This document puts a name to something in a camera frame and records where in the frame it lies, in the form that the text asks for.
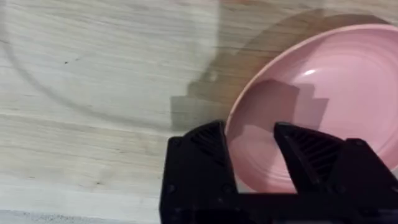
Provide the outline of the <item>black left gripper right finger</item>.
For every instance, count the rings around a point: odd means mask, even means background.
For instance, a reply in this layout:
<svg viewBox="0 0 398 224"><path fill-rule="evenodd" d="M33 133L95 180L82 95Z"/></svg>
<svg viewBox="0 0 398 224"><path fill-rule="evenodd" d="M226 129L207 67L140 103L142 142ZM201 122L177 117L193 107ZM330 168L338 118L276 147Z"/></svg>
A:
<svg viewBox="0 0 398 224"><path fill-rule="evenodd" d="M366 141L283 122L274 125L274 139L297 192L357 208L397 209L397 179Z"/></svg>

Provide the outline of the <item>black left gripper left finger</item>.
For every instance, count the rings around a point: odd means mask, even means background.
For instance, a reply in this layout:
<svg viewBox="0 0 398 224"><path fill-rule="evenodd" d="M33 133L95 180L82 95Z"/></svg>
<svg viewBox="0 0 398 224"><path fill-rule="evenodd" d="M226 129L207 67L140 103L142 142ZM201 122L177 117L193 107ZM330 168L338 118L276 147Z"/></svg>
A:
<svg viewBox="0 0 398 224"><path fill-rule="evenodd" d="M169 139L159 203L162 224L238 223L239 210L231 202L237 193L224 121Z"/></svg>

